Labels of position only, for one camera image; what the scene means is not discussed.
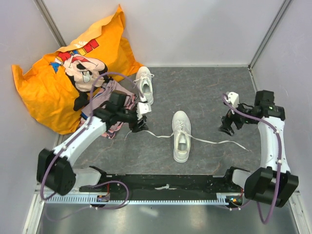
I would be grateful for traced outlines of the white sneaker with laces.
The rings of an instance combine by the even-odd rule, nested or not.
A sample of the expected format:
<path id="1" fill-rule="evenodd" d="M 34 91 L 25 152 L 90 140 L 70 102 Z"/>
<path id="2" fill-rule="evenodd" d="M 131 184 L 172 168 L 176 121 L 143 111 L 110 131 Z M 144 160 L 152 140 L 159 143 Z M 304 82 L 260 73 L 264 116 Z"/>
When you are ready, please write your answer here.
<path id="1" fill-rule="evenodd" d="M 191 150 L 191 139 L 194 139 L 196 141 L 200 141 L 203 143 L 208 144 L 224 144 L 224 143 L 233 143 L 240 148 L 248 151 L 247 148 L 242 146 L 241 144 L 231 141 L 231 140 L 224 140 L 220 142 L 213 142 L 208 140 L 203 140 L 196 138 L 191 135 L 192 133 L 192 127 L 189 117 L 184 111 L 177 111 L 175 112 L 173 119 L 172 119 L 172 133 L 169 136 L 157 136 L 151 131 L 144 130 L 145 132 L 151 134 L 154 137 L 157 138 L 171 138 L 174 137 L 174 149 L 173 149 L 173 157 L 174 160 L 178 163 L 184 163 L 188 160 L 190 150 Z"/>

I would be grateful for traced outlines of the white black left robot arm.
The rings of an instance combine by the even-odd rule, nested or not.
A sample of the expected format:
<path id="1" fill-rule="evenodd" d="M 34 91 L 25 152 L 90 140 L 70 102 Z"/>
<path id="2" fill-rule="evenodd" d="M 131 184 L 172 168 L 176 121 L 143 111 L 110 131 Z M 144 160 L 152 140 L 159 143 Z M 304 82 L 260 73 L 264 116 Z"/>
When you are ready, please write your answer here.
<path id="1" fill-rule="evenodd" d="M 146 113 L 151 111 L 150 104 L 138 102 L 132 109 L 126 109 L 126 98 L 127 94 L 123 92 L 112 92 L 110 98 L 97 107 L 66 141 L 39 153 L 37 181 L 42 189 L 47 187 L 59 195 L 82 186 L 90 186 L 97 192 L 105 190 L 107 180 L 101 176 L 100 170 L 92 167 L 73 170 L 73 165 L 92 142 L 118 122 L 128 123 L 133 133 L 148 129 Z"/>

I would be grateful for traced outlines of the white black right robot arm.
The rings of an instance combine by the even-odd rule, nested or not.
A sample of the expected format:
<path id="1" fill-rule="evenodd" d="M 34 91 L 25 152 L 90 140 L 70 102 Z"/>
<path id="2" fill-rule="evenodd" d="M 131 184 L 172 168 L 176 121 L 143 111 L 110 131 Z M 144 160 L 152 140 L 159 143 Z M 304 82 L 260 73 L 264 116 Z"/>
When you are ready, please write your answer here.
<path id="1" fill-rule="evenodd" d="M 261 141 L 260 167 L 253 173 L 231 167 L 230 176 L 223 179 L 223 186 L 229 192 L 243 188 L 245 197 L 260 203 L 283 207 L 299 184 L 298 176 L 292 175 L 288 166 L 284 147 L 285 110 L 274 103 L 274 93 L 262 90 L 256 92 L 254 105 L 239 101 L 235 92 L 223 96 L 229 111 L 221 119 L 219 130 L 230 136 L 234 134 L 232 125 L 241 129 L 244 124 L 258 127 Z"/>

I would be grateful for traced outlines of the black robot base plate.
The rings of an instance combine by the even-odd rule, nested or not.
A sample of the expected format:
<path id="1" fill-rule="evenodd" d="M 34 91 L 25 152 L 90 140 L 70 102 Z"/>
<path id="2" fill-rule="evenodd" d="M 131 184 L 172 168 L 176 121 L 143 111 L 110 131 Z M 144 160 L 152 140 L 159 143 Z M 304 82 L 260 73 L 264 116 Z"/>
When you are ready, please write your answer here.
<path id="1" fill-rule="evenodd" d="M 238 194 L 243 189 L 226 176 L 102 174 L 97 188 L 81 192 L 108 192 L 113 201 L 216 200 L 217 194 Z"/>

